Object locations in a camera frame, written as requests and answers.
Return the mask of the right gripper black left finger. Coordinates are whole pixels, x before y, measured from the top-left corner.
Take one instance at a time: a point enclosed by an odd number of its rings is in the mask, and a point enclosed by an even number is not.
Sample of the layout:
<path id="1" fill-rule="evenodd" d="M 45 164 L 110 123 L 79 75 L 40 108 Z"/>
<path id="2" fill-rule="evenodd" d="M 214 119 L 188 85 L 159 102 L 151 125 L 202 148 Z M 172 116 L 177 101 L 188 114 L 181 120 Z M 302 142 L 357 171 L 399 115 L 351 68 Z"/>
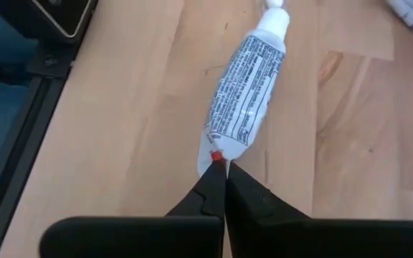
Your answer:
<path id="1" fill-rule="evenodd" d="M 52 224 L 41 257 L 220 257 L 226 170 L 213 162 L 164 216 L 74 216 Z"/>

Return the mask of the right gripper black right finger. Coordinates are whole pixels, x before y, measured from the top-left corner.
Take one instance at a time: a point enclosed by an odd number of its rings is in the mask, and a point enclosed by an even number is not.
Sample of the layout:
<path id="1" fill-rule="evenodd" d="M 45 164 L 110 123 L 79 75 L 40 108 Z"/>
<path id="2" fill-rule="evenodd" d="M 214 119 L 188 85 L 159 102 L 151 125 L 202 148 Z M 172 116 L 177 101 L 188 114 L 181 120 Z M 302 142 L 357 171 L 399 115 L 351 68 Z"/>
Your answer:
<path id="1" fill-rule="evenodd" d="M 413 257 L 413 221 L 314 219 L 236 164 L 226 191 L 233 257 Z"/>

